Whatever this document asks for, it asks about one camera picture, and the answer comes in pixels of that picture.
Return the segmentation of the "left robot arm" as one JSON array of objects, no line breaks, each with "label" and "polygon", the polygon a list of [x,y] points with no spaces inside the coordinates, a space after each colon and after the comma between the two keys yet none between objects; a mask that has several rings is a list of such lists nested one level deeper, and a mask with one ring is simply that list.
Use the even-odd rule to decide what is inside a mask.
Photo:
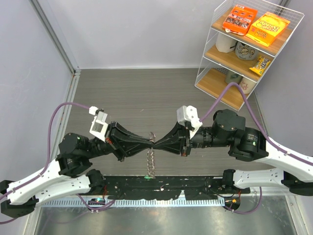
[{"label": "left robot arm", "polygon": [[59,155],[46,168],[19,180],[4,180],[0,192],[7,198],[0,204],[2,214],[19,218],[55,198],[73,194],[99,195],[105,180],[99,170],[90,169],[91,159],[114,154],[119,161],[151,149],[155,138],[138,136],[119,123],[96,121],[89,131],[94,137],[69,133],[59,144]]}]

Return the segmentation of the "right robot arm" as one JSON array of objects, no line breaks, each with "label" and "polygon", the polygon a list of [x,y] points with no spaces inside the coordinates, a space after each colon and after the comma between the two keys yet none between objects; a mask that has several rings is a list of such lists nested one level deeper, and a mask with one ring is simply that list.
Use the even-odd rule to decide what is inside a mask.
[{"label": "right robot arm", "polygon": [[194,148],[229,147],[228,154],[243,162],[259,162],[272,166],[269,170],[226,169],[222,189],[232,193],[250,187],[281,187],[289,192],[312,196],[313,159],[286,148],[262,131],[246,127],[246,119],[229,109],[218,110],[213,124],[204,127],[178,112],[174,128],[154,144],[154,148],[188,156]]}]

